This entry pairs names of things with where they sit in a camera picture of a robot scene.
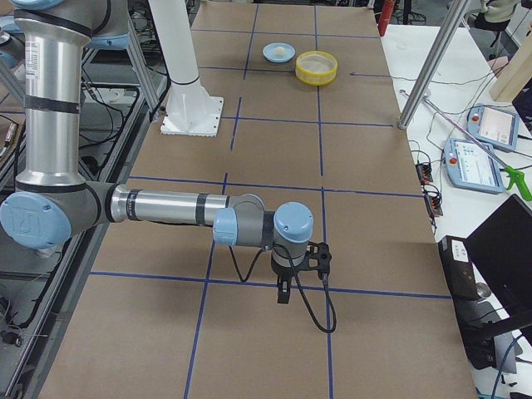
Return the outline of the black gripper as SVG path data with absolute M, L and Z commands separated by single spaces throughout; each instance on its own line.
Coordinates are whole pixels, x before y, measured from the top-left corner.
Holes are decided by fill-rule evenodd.
M 289 304 L 290 299 L 290 287 L 292 285 L 292 279 L 294 272 L 291 267 L 285 267 L 279 264 L 272 264 L 272 270 L 277 275 L 277 288 L 279 304 Z

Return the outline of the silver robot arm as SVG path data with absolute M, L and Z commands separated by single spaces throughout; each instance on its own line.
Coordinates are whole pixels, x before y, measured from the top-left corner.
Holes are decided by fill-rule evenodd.
M 81 59 L 90 45 L 125 48 L 124 1 L 16 1 L 25 36 L 26 166 L 1 206 L 1 223 L 17 243 L 48 249 L 93 226 L 123 220 L 208 226 L 215 243 L 272 254 L 278 301 L 318 254 L 313 215 L 298 202 L 274 211 L 255 195 L 131 190 L 89 182 L 78 170 Z

